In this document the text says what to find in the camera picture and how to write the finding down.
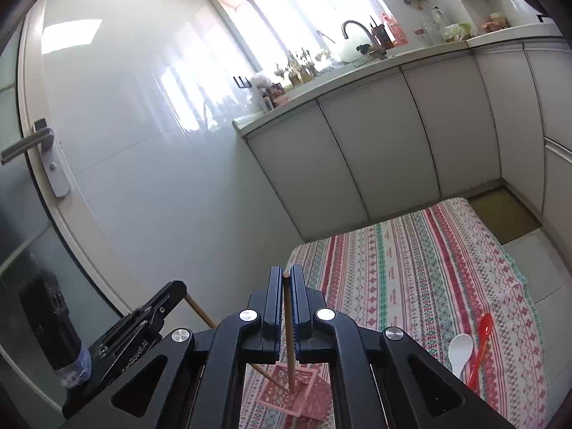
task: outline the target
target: pink patterned card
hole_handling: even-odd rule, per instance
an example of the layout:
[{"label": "pink patterned card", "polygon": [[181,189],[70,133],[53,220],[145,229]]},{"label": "pink patterned card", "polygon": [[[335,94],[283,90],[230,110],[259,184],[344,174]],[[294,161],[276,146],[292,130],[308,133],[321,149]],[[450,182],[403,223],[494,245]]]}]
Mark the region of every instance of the pink patterned card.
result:
[{"label": "pink patterned card", "polygon": [[[288,367],[276,363],[272,377],[288,388]],[[296,390],[294,394],[266,380],[258,395],[258,403],[292,416],[304,416],[323,421],[332,404],[330,385],[317,375],[317,369],[296,367]]]}]

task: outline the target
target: door handle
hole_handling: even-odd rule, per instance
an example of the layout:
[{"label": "door handle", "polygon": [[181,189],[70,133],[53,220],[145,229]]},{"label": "door handle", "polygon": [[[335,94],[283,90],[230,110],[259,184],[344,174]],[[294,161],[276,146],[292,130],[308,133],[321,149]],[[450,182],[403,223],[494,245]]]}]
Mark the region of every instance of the door handle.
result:
[{"label": "door handle", "polygon": [[0,152],[0,164],[6,164],[15,157],[39,145],[42,165],[50,181],[51,189],[56,197],[65,197],[71,190],[68,176],[61,166],[61,160],[55,150],[54,131],[48,127],[45,119],[34,122],[35,132],[10,145]]},{"label": "door handle", "polygon": [[42,152],[49,150],[54,144],[54,131],[50,127],[44,127],[35,131],[33,134],[18,140],[15,144],[10,145],[7,149],[2,150],[0,154],[0,162],[2,164],[9,163],[15,157],[24,152],[41,145]]}]

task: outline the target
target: patterned tablecloth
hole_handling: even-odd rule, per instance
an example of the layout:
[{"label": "patterned tablecloth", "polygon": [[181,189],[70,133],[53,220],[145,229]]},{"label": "patterned tablecloth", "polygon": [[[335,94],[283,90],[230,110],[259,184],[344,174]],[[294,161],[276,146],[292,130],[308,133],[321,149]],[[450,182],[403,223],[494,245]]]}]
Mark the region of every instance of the patterned tablecloth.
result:
[{"label": "patterned tablecloth", "polygon": [[[465,332],[477,345],[478,321],[490,312],[494,330],[479,372],[480,396],[516,428],[546,425],[547,382],[534,302],[513,259],[465,199],[300,245],[287,268],[293,264],[303,266],[306,285],[321,290],[329,307],[359,326],[403,328],[449,369],[451,339]],[[329,380],[327,365],[312,366]],[[262,379],[247,374],[241,428],[334,427],[332,411],[316,421],[257,404]]]}]

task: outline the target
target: countertop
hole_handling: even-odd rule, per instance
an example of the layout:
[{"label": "countertop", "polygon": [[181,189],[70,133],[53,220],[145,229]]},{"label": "countertop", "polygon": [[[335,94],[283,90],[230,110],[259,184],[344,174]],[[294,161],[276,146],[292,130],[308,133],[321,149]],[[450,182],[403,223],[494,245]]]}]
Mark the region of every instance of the countertop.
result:
[{"label": "countertop", "polygon": [[558,27],[550,22],[525,24],[519,25],[517,27],[509,27],[490,34],[473,37],[468,41],[447,43],[436,45],[434,47],[407,51],[395,56],[390,56],[387,59],[381,61],[372,61],[363,66],[360,66],[359,68],[356,68],[353,71],[350,71],[349,73],[340,73],[339,76],[333,77],[327,82],[317,82],[315,88],[311,88],[310,90],[304,91],[303,93],[293,97],[292,100],[290,100],[288,103],[283,104],[282,106],[279,106],[272,111],[261,111],[258,114],[250,114],[248,116],[236,118],[233,121],[233,125],[237,132],[242,137],[244,137],[251,133],[253,130],[263,126],[264,124],[267,124],[282,114],[287,113],[288,111],[291,111],[304,103],[307,103],[308,101],[321,97],[322,95],[335,90],[336,88],[355,82],[361,78],[380,73],[381,71],[398,67],[402,64],[410,63],[412,61],[429,58],[431,56],[451,53],[453,51],[468,50],[470,48],[480,47],[483,45],[498,43],[502,41],[542,37],[562,37],[562,34],[560,30],[558,30]]}]

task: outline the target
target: red spoon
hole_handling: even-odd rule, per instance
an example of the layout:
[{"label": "red spoon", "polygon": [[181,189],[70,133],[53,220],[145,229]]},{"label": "red spoon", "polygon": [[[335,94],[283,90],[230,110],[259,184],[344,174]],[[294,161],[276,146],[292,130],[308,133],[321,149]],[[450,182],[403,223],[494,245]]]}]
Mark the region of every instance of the red spoon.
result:
[{"label": "red spoon", "polygon": [[490,313],[486,313],[479,322],[479,351],[477,352],[477,359],[471,369],[471,376],[468,378],[467,387],[473,392],[477,390],[477,376],[479,375],[480,362],[484,357],[484,352],[487,350],[488,338],[493,331],[493,317]]}]

